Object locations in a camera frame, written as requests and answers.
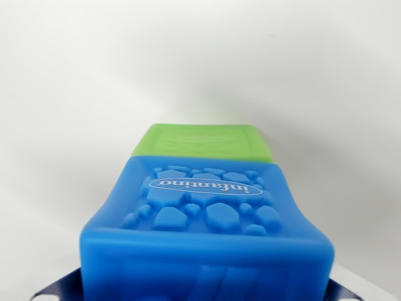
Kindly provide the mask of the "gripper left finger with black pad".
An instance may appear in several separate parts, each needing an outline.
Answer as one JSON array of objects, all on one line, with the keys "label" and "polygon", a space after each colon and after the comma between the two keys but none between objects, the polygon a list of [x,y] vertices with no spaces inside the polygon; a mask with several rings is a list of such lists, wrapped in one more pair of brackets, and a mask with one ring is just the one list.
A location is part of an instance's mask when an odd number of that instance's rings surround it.
[{"label": "gripper left finger with black pad", "polygon": [[83,287],[80,268],[63,276],[47,287],[36,292],[30,300],[39,300],[40,296],[54,296],[57,300],[83,301]]}]

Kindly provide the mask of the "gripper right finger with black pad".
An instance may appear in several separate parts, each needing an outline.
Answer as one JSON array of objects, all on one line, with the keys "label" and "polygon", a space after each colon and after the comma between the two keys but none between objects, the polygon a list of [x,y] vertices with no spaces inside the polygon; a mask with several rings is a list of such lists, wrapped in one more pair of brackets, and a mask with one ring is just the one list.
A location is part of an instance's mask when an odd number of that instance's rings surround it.
[{"label": "gripper right finger with black pad", "polygon": [[379,300],[377,288],[342,266],[333,266],[325,300]]}]

